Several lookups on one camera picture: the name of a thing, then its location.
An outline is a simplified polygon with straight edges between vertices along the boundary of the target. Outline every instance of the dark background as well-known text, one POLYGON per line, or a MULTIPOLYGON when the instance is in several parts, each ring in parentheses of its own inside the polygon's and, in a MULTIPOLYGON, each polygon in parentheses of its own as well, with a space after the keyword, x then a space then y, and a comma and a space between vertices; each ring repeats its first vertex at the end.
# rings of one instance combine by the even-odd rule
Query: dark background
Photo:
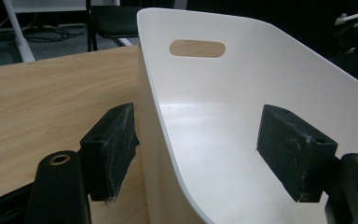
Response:
MULTIPOLYGON (((122 5, 142 7, 173 7, 173 0, 122 0, 122 5)), ((188 0, 187 9, 243 16, 274 24, 324 57, 339 51, 334 22, 341 13, 358 13, 358 1, 246 1, 246 0, 188 0)), ((36 25, 57 26, 62 23, 85 22, 84 12, 39 13, 36 25)), ((0 1, 0 22, 7 17, 0 1)), ((21 26, 32 21, 34 14, 18 15, 21 26)), ((6 22, 3 27, 10 27, 6 22)))

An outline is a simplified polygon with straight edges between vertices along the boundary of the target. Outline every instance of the black chair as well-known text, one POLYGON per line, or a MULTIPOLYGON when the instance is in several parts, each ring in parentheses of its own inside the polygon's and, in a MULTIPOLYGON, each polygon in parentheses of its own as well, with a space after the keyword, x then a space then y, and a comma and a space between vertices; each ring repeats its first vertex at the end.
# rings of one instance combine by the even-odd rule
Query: black chair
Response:
POLYGON ((86 0, 88 51, 98 50, 97 34, 105 38, 137 37, 136 14, 141 9, 130 6, 93 6, 91 0, 86 0))

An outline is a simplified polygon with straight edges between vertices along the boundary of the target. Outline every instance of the wooden table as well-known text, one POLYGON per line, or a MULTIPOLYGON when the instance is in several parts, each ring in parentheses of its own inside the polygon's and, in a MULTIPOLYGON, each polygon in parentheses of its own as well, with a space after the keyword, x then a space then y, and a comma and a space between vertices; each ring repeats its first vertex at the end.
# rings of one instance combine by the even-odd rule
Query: wooden table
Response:
MULTIPOLYGON (((33 182, 48 154, 78 151, 109 108, 136 100, 137 53, 133 46, 0 66, 0 196, 33 182)), ((117 201, 91 203, 94 223, 149 223, 140 153, 117 201)))

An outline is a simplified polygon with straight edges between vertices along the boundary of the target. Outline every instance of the white bin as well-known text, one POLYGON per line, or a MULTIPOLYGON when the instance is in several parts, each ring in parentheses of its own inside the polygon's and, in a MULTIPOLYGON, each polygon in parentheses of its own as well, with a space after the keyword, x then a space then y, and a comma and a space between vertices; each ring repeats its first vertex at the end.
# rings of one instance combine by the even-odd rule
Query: white bin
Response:
POLYGON ((358 153, 358 81, 262 21, 149 8, 138 26, 151 222, 326 223, 326 195, 295 203, 255 150, 261 112, 291 110, 337 141, 339 158, 358 153), (226 52, 173 56, 178 39, 220 42, 226 52))

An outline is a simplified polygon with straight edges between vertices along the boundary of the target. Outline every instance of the gray carpet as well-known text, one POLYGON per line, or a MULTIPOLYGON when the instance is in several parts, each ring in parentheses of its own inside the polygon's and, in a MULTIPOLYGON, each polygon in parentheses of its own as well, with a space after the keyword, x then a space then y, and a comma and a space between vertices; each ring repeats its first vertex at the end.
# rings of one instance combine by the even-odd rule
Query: gray carpet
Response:
MULTIPOLYGON (((33 29, 24 32, 28 40, 31 52, 36 60, 61 57, 65 55, 87 52, 87 32, 82 25, 63 26, 58 29, 46 30, 33 29)), ((13 34, 7 32, 0 34, 0 65, 21 63, 13 34)), ((131 38, 130 42, 138 43, 137 38, 131 38)), ((118 47, 117 41, 97 37, 99 49, 112 49, 118 47)))

